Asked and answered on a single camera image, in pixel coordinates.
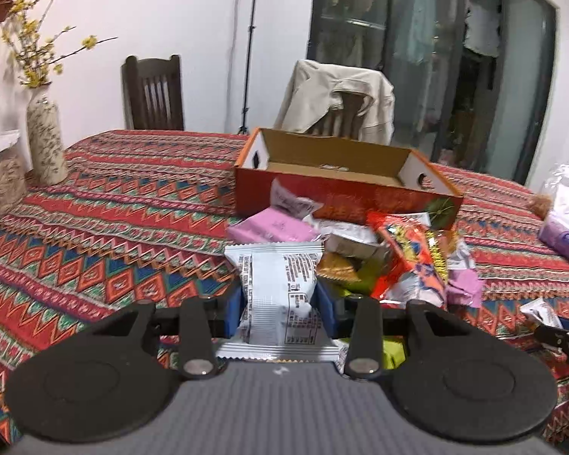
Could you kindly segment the white snack packet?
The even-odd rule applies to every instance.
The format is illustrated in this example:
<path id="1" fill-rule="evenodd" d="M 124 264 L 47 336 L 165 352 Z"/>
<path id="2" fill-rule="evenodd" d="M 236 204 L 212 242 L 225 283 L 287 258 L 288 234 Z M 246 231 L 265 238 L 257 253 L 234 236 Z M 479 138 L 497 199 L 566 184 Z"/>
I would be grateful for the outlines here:
<path id="1" fill-rule="evenodd" d="M 224 359 L 259 362 L 338 362 L 340 346 L 312 304 L 320 242 L 228 245 L 247 305 L 234 336 L 218 343 Z"/>

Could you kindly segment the green snack packet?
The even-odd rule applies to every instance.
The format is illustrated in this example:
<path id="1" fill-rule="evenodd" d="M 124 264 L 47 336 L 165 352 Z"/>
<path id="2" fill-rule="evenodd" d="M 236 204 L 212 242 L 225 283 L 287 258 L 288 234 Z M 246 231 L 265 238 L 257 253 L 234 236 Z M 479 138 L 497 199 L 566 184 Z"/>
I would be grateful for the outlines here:
<path id="1" fill-rule="evenodd" d="M 378 278 L 390 269 L 390 261 L 387 259 L 344 258 L 344 263 L 345 265 L 334 277 L 334 281 L 347 291 L 363 295 L 370 295 Z"/>

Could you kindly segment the red orange snack bag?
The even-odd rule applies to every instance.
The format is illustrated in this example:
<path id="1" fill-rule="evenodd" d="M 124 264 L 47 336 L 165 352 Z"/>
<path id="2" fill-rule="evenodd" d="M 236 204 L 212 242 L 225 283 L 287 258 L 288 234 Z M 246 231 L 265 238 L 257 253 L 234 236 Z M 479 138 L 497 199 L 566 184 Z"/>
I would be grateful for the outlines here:
<path id="1" fill-rule="evenodd" d="M 415 217 L 376 210 L 367 214 L 367 224 L 390 250 L 371 297 L 387 306 L 420 300 L 445 308 L 448 267 L 437 232 Z"/>

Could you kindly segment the small pink packet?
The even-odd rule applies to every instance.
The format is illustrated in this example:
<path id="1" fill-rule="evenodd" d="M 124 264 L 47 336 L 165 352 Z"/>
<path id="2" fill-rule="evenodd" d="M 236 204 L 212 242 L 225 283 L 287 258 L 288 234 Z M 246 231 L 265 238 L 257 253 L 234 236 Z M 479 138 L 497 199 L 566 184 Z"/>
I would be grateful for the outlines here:
<path id="1" fill-rule="evenodd" d="M 484 281 L 475 269 L 450 270 L 445 288 L 447 304 L 479 308 L 483 288 Z"/>

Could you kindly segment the clear bag with purple pack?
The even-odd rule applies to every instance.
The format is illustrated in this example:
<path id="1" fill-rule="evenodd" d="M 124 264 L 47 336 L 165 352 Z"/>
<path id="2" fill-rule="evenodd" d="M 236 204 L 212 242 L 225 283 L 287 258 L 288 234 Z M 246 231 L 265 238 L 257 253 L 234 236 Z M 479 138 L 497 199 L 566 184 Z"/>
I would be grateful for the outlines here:
<path id="1" fill-rule="evenodd" d="M 569 165 L 558 163 L 549 171 L 529 210 L 543 220 L 539 239 L 569 261 Z"/>

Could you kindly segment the pink snack packet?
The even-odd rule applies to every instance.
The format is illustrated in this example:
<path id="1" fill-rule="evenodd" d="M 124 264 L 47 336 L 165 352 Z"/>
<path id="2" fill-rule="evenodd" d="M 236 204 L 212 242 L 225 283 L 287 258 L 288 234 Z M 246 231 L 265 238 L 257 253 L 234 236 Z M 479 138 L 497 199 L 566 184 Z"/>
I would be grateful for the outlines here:
<path id="1" fill-rule="evenodd" d="M 237 243 L 314 242 L 319 238 L 311 225 L 273 207 L 229 225 L 226 234 Z"/>

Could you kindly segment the patterned red tablecloth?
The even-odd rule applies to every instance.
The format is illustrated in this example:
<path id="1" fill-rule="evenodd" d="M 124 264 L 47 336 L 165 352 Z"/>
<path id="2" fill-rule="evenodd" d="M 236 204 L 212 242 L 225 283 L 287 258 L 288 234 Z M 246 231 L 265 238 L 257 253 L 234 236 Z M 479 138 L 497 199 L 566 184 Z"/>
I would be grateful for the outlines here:
<path id="1" fill-rule="evenodd" d="M 233 166 L 244 138 L 112 130 L 69 147 L 69 176 L 30 185 L 0 220 L 0 434 L 18 439 L 4 400 L 9 373 L 87 323 L 136 300 L 161 306 L 221 294 L 234 221 Z M 468 323 L 544 361 L 558 388 L 545 437 L 569 439 L 569 365 L 533 340 L 520 307 L 546 299 L 569 319 L 569 262 L 538 238 L 530 192 L 460 168 L 446 177 L 464 201 L 456 228 L 483 281 Z"/>

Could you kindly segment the orange cardboard box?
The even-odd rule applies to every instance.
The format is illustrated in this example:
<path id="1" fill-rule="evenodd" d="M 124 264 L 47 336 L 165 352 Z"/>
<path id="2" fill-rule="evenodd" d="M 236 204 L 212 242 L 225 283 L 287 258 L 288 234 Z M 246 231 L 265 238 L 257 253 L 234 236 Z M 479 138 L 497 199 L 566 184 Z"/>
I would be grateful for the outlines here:
<path id="1" fill-rule="evenodd" d="M 420 152 L 334 136 L 256 129 L 234 165 L 235 210 L 250 217 L 270 204 L 277 182 L 318 202 L 315 216 L 355 224 L 369 210 L 425 212 L 438 229 L 454 225 L 462 193 Z"/>

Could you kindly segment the black light stand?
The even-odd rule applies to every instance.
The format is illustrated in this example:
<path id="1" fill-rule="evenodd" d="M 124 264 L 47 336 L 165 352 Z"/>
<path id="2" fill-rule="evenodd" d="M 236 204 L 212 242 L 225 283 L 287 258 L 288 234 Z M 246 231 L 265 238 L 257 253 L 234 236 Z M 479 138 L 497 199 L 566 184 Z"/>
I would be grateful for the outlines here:
<path id="1" fill-rule="evenodd" d="M 242 96 L 241 121 L 237 132 L 239 135 L 248 134 L 247 114 L 248 110 L 250 110 L 248 94 L 250 93 L 251 83 L 251 54 L 253 53 L 253 41 L 256 29 L 256 9 L 257 0 L 251 0 L 250 20 L 247 26 L 247 52 L 245 53 L 244 95 Z"/>

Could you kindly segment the chair with beige jacket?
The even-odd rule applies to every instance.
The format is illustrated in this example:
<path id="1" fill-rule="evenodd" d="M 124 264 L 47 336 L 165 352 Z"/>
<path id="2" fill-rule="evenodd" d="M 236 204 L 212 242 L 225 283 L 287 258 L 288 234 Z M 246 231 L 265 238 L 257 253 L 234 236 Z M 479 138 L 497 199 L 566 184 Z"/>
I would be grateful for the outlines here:
<path id="1" fill-rule="evenodd" d="M 299 60 L 284 94 L 276 129 L 307 133 L 327 113 L 342 110 L 352 94 L 362 100 L 360 141 L 388 145 L 395 132 L 395 88 L 379 71 Z"/>

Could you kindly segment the dark wooden chair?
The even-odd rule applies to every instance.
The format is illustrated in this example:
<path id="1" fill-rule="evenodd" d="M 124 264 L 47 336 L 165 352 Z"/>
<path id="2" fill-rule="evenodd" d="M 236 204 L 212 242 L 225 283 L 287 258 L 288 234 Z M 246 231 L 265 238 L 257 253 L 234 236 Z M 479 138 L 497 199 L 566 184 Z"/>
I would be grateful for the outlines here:
<path id="1" fill-rule="evenodd" d="M 126 58 L 121 66 L 126 129 L 184 130 L 181 58 Z"/>

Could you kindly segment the floral ceramic vase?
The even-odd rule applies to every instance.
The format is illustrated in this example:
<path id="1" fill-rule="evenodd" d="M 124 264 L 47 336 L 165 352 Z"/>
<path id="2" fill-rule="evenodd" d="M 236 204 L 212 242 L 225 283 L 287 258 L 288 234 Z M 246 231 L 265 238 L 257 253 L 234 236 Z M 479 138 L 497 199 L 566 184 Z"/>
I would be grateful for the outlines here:
<path id="1" fill-rule="evenodd" d="M 26 106 L 26 129 L 33 173 L 43 186 L 63 182 L 69 175 L 61 136 L 59 110 L 45 84 L 31 91 Z"/>

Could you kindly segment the woven basket white cloth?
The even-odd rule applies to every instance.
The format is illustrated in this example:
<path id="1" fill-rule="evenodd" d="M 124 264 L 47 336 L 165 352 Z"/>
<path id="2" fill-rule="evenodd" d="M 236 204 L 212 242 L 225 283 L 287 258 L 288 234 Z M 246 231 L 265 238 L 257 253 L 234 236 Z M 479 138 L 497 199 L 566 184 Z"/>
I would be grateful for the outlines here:
<path id="1" fill-rule="evenodd" d="M 0 133 L 0 219 L 26 196 L 24 164 L 17 144 L 18 130 Z"/>

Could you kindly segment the dark glass sliding door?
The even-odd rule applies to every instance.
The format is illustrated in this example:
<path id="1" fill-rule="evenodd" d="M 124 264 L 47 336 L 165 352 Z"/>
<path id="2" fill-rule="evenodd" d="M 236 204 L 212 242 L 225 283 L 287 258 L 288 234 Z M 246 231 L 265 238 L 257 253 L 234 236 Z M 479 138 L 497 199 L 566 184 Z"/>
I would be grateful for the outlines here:
<path id="1" fill-rule="evenodd" d="M 313 0 L 307 54 L 393 84 L 395 145 L 524 183 L 555 40 L 546 0 Z"/>

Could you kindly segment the yellow flower branches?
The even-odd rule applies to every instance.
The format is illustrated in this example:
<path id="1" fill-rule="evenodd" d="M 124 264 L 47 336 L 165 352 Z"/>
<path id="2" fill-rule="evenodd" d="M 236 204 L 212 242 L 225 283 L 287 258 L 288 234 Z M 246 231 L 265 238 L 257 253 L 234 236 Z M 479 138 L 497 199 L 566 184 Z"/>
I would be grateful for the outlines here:
<path id="1" fill-rule="evenodd" d="M 1 38 L 9 48 L 9 59 L 18 72 L 19 83 L 27 89 L 49 85 L 52 75 L 63 72 L 65 60 L 117 39 L 116 36 L 99 38 L 91 34 L 84 37 L 70 52 L 58 53 L 57 40 L 75 31 L 75 26 L 66 25 L 54 34 L 46 37 L 42 35 L 43 24 L 54 2 L 55 0 L 14 0 L 1 24 Z"/>

